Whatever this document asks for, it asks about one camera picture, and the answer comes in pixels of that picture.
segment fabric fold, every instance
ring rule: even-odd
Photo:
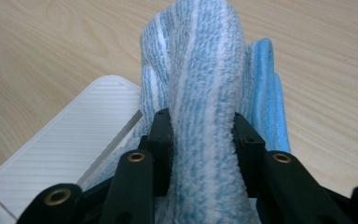
[[[174,133],[167,197],[156,200],[157,223],[257,223],[232,143],[236,111],[266,140],[290,151],[282,88],[269,39],[245,45],[238,16],[224,0],[179,0],[141,36],[143,117],[126,146],[84,182],[88,189],[115,173],[136,149],[154,114],[170,109]]]

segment wood grain surface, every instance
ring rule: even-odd
[[[139,36],[173,0],[0,0],[0,165],[94,79],[140,84]],[[230,1],[270,37],[292,152],[325,187],[358,186],[358,1]]]

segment light blue cloth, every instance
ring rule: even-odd
[[[238,16],[224,0],[179,0],[147,24],[141,48],[143,117],[83,189],[113,175],[120,155],[136,149],[154,114],[168,107],[172,179],[167,197],[156,201],[156,223],[256,223],[231,128],[240,112],[267,150],[290,151],[270,40],[246,46]]]

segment folded towel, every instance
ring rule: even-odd
[[[267,150],[290,151],[282,89],[268,39],[246,46],[238,16],[225,0],[179,0],[141,37],[143,117],[83,185],[115,173],[136,149],[154,114],[170,109],[174,133],[168,195],[156,201],[157,223],[256,223],[238,167],[231,128],[242,113]]]

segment towel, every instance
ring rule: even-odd
[[[126,146],[99,164],[82,188],[114,175],[119,157],[136,149],[154,114],[170,109],[173,164],[168,195],[156,199],[156,223],[257,223],[238,167],[231,128],[242,113],[267,150],[290,152],[282,88],[271,41],[245,44],[225,0],[178,0],[141,36],[143,117]]]

